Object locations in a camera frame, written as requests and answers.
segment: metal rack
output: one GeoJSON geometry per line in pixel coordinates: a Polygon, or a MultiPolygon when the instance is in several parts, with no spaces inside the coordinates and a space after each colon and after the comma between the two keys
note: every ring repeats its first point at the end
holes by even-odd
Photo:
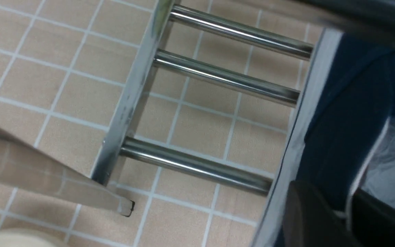
{"type": "Polygon", "coordinates": [[[133,136],[157,69],[167,69],[289,107],[295,107],[297,103],[299,91],[295,89],[163,50],[173,22],[303,60],[309,60],[313,45],[187,8],[179,3],[179,0],[158,2],[91,178],[114,189],[123,164],[117,163],[117,159],[125,156],[266,196],[272,184],[269,178],[136,140],[133,136]]]}
{"type": "MultiPolygon", "coordinates": [[[[395,0],[241,1],[395,47],[395,0]]],[[[297,105],[297,90],[163,50],[173,22],[303,60],[309,60],[313,50],[311,44],[181,6],[180,0],[159,0],[91,178],[0,129],[0,183],[130,216],[133,201],[114,192],[123,168],[117,159],[124,156],[266,196],[273,183],[269,178],[133,138],[158,68],[288,107],[297,105]],[[6,154],[10,152],[34,162],[9,161],[6,154]],[[68,184],[78,189],[68,189],[68,184]]],[[[262,226],[270,221],[275,219],[265,217],[260,223],[254,246],[265,246],[271,231],[262,226]]]]}

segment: metal frame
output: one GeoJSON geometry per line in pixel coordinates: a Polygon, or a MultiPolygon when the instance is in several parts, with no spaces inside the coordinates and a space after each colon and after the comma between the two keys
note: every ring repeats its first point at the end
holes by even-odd
{"type": "Polygon", "coordinates": [[[124,156],[266,196],[272,184],[270,178],[133,138],[158,68],[289,107],[295,107],[297,103],[300,94],[297,90],[163,50],[172,22],[303,60],[310,58],[313,49],[312,44],[180,6],[178,0],[160,0],[143,37],[91,178],[113,189],[123,164],[118,164],[117,159],[124,156]]]}

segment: white grout line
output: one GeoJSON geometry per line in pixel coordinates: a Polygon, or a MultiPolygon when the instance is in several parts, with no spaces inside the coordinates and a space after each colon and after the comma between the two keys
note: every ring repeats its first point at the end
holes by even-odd
{"type": "Polygon", "coordinates": [[[161,174],[161,167],[156,170],[155,179],[153,180],[152,188],[150,189],[149,198],[147,199],[146,207],[144,208],[143,216],[141,217],[140,225],[138,226],[138,231],[136,232],[135,239],[133,241],[133,247],[137,247],[140,242],[141,235],[143,234],[144,224],[146,223],[147,215],[149,213],[150,206],[152,204],[152,199],[155,195],[155,190],[158,185],[159,177],[161,174]]]}
{"type": "MultiPolygon", "coordinates": [[[[59,101],[59,99],[60,99],[60,97],[62,95],[63,89],[65,88],[66,83],[68,82],[68,78],[69,78],[69,76],[71,74],[71,71],[72,71],[72,69],[73,69],[73,67],[75,65],[75,62],[77,61],[77,58],[79,57],[79,54],[80,54],[80,52],[81,52],[81,50],[83,48],[83,45],[86,42],[86,38],[88,37],[89,31],[91,30],[91,28],[92,28],[92,26],[94,24],[94,21],[95,21],[98,13],[100,11],[100,8],[101,8],[103,2],[104,2],[104,0],[100,0],[99,1],[98,5],[97,5],[97,8],[95,9],[95,11],[94,11],[94,13],[93,13],[93,15],[91,17],[91,20],[89,21],[88,28],[84,31],[82,41],[80,42],[79,47],[77,47],[77,50],[75,51],[75,54],[74,54],[74,56],[72,58],[70,66],[69,66],[69,70],[66,72],[66,75],[65,75],[65,77],[64,77],[64,79],[62,81],[61,86],[59,87],[59,90],[58,90],[58,92],[56,94],[56,97],[55,97],[55,99],[53,101],[53,104],[51,105],[51,109],[50,109],[51,113],[56,108],[56,105],[57,105],[57,103],[58,103],[58,101],[59,101]]],[[[37,137],[37,139],[35,141],[36,145],[38,145],[40,140],[42,139],[42,136],[44,134],[45,129],[47,128],[47,125],[48,125],[48,122],[50,121],[50,118],[51,118],[51,114],[47,114],[47,117],[45,118],[44,124],[42,125],[42,128],[39,131],[39,135],[38,135],[38,137],[37,137]]],[[[82,207],[82,205],[77,204],[77,207],[75,209],[75,212],[74,212],[74,214],[72,216],[72,219],[71,219],[71,223],[70,223],[69,228],[68,228],[69,231],[71,231],[73,229],[73,227],[75,225],[75,222],[77,221],[77,218],[79,216],[81,207],[82,207]]],[[[65,243],[68,243],[70,236],[71,236],[71,233],[66,233],[65,238],[64,238],[64,242],[65,243]]]]}
{"type": "MultiPolygon", "coordinates": [[[[258,28],[260,25],[261,17],[262,17],[262,10],[259,10],[259,13],[257,14],[257,20],[255,21],[256,28],[258,28]]],[[[244,75],[248,75],[249,64],[251,63],[251,57],[252,57],[253,50],[254,50],[254,46],[251,45],[249,47],[248,59],[246,60],[245,69],[243,70],[244,75]]],[[[238,93],[237,103],[236,103],[236,107],[234,110],[234,116],[232,118],[231,127],[229,128],[228,139],[226,140],[225,151],[224,151],[224,160],[226,160],[228,158],[229,149],[231,147],[232,135],[234,134],[234,128],[236,125],[237,115],[239,114],[241,100],[242,100],[242,93],[238,93]]]]}
{"type": "Polygon", "coordinates": [[[243,224],[246,224],[246,225],[251,225],[253,227],[257,227],[257,222],[252,221],[252,220],[248,220],[248,219],[244,219],[244,218],[241,218],[241,217],[237,217],[237,216],[234,216],[234,215],[231,215],[231,214],[225,214],[225,213],[222,213],[222,212],[219,212],[219,211],[214,211],[214,215],[219,216],[219,217],[223,217],[223,218],[226,218],[226,219],[238,222],[238,223],[243,223],[243,224]]]}
{"type": "Polygon", "coordinates": [[[202,238],[201,247],[207,246],[207,240],[208,240],[208,235],[210,233],[211,222],[213,221],[214,209],[216,208],[216,202],[219,196],[219,189],[220,189],[220,184],[216,184],[216,188],[214,189],[213,201],[211,202],[211,211],[210,214],[208,215],[207,226],[205,227],[205,232],[204,232],[204,237],[202,238]]]}
{"type": "Polygon", "coordinates": [[[16,196],[16,192],[17,192],[17,188],[13,188],[13,190],[11,191],[10,197],[9,197],[9,199],[7,201],[7,204],[6,204],[6,207],[4,209],[4,212],[2,213],[1,218],[0,218],[0,230],[1,230],[1,227],[2,227],[2,225],[4,223],[4,220],[6,219],[6,216],[8,214],[8,211],[9,211],[10,207],[11,207],[11,204],[13,203],[13,200],[14,200],[14,198],[16,196]]]}
{"type": "Polygon", "coordinates": [[[111,0],[111,1],[112,2],[116,2],[116,3],[121,3],[121,4],[124,4],[124,5],[127,5],[127,6],[131,6],[131,7],[134,7],[136,9],[143,10],[143,11],[146,11],[146,12],[149,12],[149,13],[153,12],[153,9],[145,8],[145,7],[142,7],[140,5],[133,4],[133,3],[128,3],[128,2],[123,1],[123,0],[111,0]]]}
{"type": "MultiPolygon", "coordinates": [[[[213,5],[213,0],[209,0],[208,1],[208,7],[207,7],[207,13],[210,13],[212,5],[213,5]]],[[[202,42],[202,37],[203,36],[204,36],[204,31],[201,31],[199,33],[199,38],[197,39],[196,46],[194,47],[194,52],[193,52],[193,56],[192,56],[193,59],[196,59],[198,54],[199,54],[199,49],[201,48],[201,42],[202,42]]],[[[177,120],[178,120],[179,113],[181,111],[182,105],[184,104],[185,94],[187,93],[189,82],[190,82],[190,77],[185,78],[184,86],[182,87],[180,100],[178,102],[178,106],[177,106],[175,115],[173,117],[173,121],[171,122],[169,135],[167,137],[167,143],[168,144],[170,144],[171,139],[173,137],[173,134],[175,132],[176,123],[177,123],[177,120]]]]}
{"type": "MultiPolygon", "coordinates": [[[[0,5],[0,10],[11,12],[11,13],[18,14],[18,15],[25,16],[25,17],[29,17],[29,18],[33,18],[33,16],[34,16],[33,14],[29,14],[29,13],[25,13],[25,12],[22,12],[22,11],[14,10],[14,9],[11,9],[11,8],[7,8],[7,7],[4,7],[2,5],[0,5]]],[[[127,45],[127,46],[130,46],[130,47],[134,47],[134,48],[139,48],[140,47],[138,44],[134,44],[134,43],[131,43],[131,42],[128,42],[128,41],[124,41],[124,40],[121,40],[121,39],[110,37],[110,36],[107,36],[105,34],[97,33],[97,32],[94,32],[94,31],[87,31],[87,30],[85,30],[83,28],[74,27],[74,26],[71,26],[71,25],[68,25],[68,24],[65,24],[65,23],[62,23],[62,22],[49,20],[49,19],[46,19],[46,18],[43,18],[43,17],[37,16],[36,20],[39,20],[39,21],[42,21],[42,22],[47,22],[47,23],[50,23],[50,24],[53,24],[53,25],[57,25],[57,26],[60,26],[60,27],[65,27],[65,28],[68,28],[68,29],[71,29],[71,30],[74,30],[74,31],[78,31],[78,32],[83,32],[83,33],[87,32],[90,35],[97,36],[97,37],[100,37],[100,38],[103,38],[103,39],[107,39],[107,40],[110,40],[110,41],[114,41],[114,42],[117,42],[117,43],[120,43],[120,44],[123,44],[123,45],[127,45]]]]}
{"type": "MultiPolygon", "coordinates": [[[[92,28],[92,26],[94,24],[94,20],[97,17],[97,14],[99,13],[100,7],[102,6],[103,2],[104,2],[104,0],[100,0],[99,4],[97,5],[97,9],[94,11],[94,14],[91,17],[91,20],[89,21],[88,28],[85,31],[85,34],[83,35],[82,41],[80,42],[79,47],[77,47],[77,50],[75,51],[75,54],[74,54],[74,56],[72,58],[71,64],[69,66],[70,70],[72,70],[72,68],[75,65],[75,62],[77,61],[77,58],[79,57],[80,51],[82,50],[83,45],[85,44],[86,38],[88,37],[88,31],[91,30],[91,28],[92,28]]],[[[54,111],[55,110],[56,105],[57,105],[57,103],[58,103],[58,101],[59,101],[59,99],[61,97],[62,92],[63,92],[63,89],[65,88],[66,83],[68,82],[68,78],[69,78],[70,74],[71,74],[70,71],[66,72],[65,77],[64,77],[64,79],[62,81],[62,84],[59,87],[59,90],[58,90],[58,92],[56,94],[56,97],[55,97],[55,99],[54,99],[54,101],[53,101],[53,103],[51,105],[50,111],[54,111]]],[[[39,135],[38,135],[38,137],[37,137],[37,139],[35,141],[35,145],[39,144],[39,141],[41,140],[42,135],[44,134],[44,131],[45,131],[47,125],[48,125],[48,122],[50,121],[50,118],[51,118],[51,114],[47,114],[47,117],[45,118],[44,124],[42,125],[42,128],[39,131],[39,135]]]]}
{"type": "Polygon", "coordinates": [[[42,0],[38,6],[38,8],[36,9],[36,12],[34,14],[34,16],[32,17],[32,19],[30,20],[30,23],[28,25],[28,27],[25,29],[24,34],[22,35],[19,43],[17,44],[16,50],[14,51],[14,55],[11,57],[6,69],[3,72],[3,75],[0,78],[0,89],[4,83],[4,80],[6,78],[6,76],[8,75],[8,72],[11,69],[11,66],[13,65],[14,61],[16,60],[16,56],[19,51],[21,50],[22,46],[24,45],[24,41],[27,38],[28,33],[30,32],[31,28],[33,27],[33,24],[36,20],[36,17],[38,16],[40,10],[42,9],[42,7],[44,6],[46,0],[42,0]]]}
{"type": "MultiPolygon", "coordinates": [[[[117,185],[117,188],[125,189],[125,190],[128,190],[128,191],[137,193],[137,194],[145,195],[145,196],[149,196],[151,194],[148,191],[144,191],[142,189],[133,188],[133,187],[130,187],[130,186],[127,186],[127,185],[123,185],[123,184],[117,185]]],[[[168,197],[168,196],[164,196],[164,195],[160,195],[160,194],[154,193],[153,194],[153,198],[160,199],[160,200],[163,200],[163,201],[166,201],[166,202],[170,202],[170,203],[173,203],[173,204],[176,204],[176,205],[180,205],[180,206],[183,206],[183,207],[192,208],[192,209],[195,209],[195,210],[207,213],[207,214],[210,214],[211,212],[213,212],[214,215],[217,215],[219,217],[223,217],[223,218],[230,219],[232,221],[239,222],[239,223],[244,223],[244,224],[247,224],[247,225],[257,226],[257,222],[254,222],[253,220],[249,220],[249,219],[245,219],[245,218],[242,218],[242,217],[234,216],[232,214],[223,213],[223,212],[220,212],[220,211],[217,211],[217,210],[212,210],[211,208],[206,208],[204,206],[195,205],[193,203],[189,203],[189,202],[186,202],[186,201],[178,200],[178,199],[175,199],[175,198],[172,198],[172,197],[168,197]]]]}
{"type": "MultiPolygon", "coordinates": [[[[37,9],[36,9],[36,12],[35,12],[33,18],[30,20],[30,23],[29,23],[27,29],[25,29],[24,34],[22,35],[22,37],[21,37],[19,43],[17,44],[16,50],[15,50],[15,52],[14,52],[12,58],[10,59],[10,62],[8,63],[8,65],[7,65],[7,67],[6,67],[6,69],[5,69],[4,73],[3,73],[3,75],[2,75],[1,78],[0,78],[0,89],[1,89],[1,87],[2,87],[2,84],[4,83],[5,77],[7,76],[8,72],[9,72],[10,69],[11,69],[11,66],[13,65],[14,61],[16,60],[16,55],[17,55],[17,54],[19,53],[19,51],[21,50],[22,45],[24,44],[24,41],[25,41],[25,39],[27,38],[28,33],[30,32],[31,28],[33,27],[33,24],[34,24],[34,22],[35,22],[35,20],[36,20],[36,17],[38,16],[39,12],[41,11],[42,7],[44,6],[45,1],[46,1],[46,0],[42,0],[42,1],[40,2],[39,6],[38,6],[37,9]]],[[[8,214],[8,211],[9,211],[9,209],[10,209],[10,207],[11,207],[11,204],[13,203],[13,200],[14,200],[14,198],[15,198],[15,196],[16,196],[16,193],[17,193],[17,188],[13,188],[13,190],[11,191],[10,198],[9,198],[7,204],[6,204],[6,208],[5,208],[5,210],[4,210],[4,213],[2,214],[2,216],[1,216],[1,218],[0,218],[0,229],[1,229],[1,226],[3,225],[3,223],[4,223],[4,220],[5,220],[6,216],[7,216],[7,214],[8,214]]]]}
{"type": "MultiPolygon", "coordinates": [[[[72,215],[71,222],[69,223],[69,227],[68,227],[69,231],[71,231],[74,228],[75,222],[77,221],[77,218],[78,218],[79,213],[80,213],[80,208],[82,208],[82,205],[77,204],[77,206],[75,207],[74,214],[72,215]]],[[[64,243],[67,244],[70,237],[71,237],[71,233],[67,232],[65,234],[64,243]]]]}

